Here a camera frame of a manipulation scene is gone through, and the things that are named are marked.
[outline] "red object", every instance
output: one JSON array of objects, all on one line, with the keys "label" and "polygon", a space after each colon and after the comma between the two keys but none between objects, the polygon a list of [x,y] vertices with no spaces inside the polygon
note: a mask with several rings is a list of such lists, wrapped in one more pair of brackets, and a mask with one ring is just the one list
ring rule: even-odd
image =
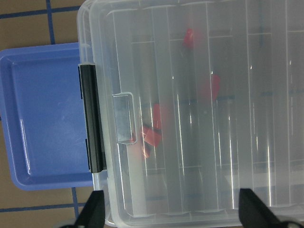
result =
[{"label": "red object", "polygon": [[143,154],[145,159],[150,157],[150,150],[145,143],[142,144],[142,154]]},{"label": "red object", "polygon": [[209,80],[207,80],[203,85],[202,96],[204,100],[211,101],[212,98],[212,101],[215,101],[217,99],[220,89],[219,84],[220,77],[218,75],[211,75],[211,86]]},{"label": "red object", "polygon": [[153,106],[153,127],[155,129],[160,130],[162,128],[161,125],[161,109],[160,104],[154,104]]},{"label": "red object", "polygon": [[146,127],[146,126],[144,126],[142,128],[142,134],[143,134],[143,140],[146,143],[148,143],[152,146],[155,146],[155,147],[157,147],[162,140],[162,137],[160,134],[158,134],[157,132],[155,132],[154,130],[152,130],[151,128]]},{"label": "red object", "polygon": [[193,48],[193,30],[191,28],[187,29],[186,35],[184,37],[184,41],[182,43],[187,48]]}]

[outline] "clear plastic storage box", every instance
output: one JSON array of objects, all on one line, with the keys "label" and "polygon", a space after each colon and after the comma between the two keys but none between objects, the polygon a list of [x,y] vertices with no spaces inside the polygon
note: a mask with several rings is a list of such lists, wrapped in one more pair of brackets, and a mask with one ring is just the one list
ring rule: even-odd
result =
[{"label": "clear plastic storage box", "polygon": [[304,219],[303,12],[302,0],[81,6],[118,227],[239,225],[239,188]]}]

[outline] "blue tray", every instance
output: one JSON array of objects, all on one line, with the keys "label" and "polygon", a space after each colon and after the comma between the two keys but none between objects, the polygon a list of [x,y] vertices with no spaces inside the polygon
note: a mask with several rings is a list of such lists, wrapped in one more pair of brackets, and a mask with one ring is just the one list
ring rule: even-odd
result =
[{"label": "blue tray", "polygon": [[11,178],[23,190],[91,186],[78,44],[0,52],[0,112]]}]

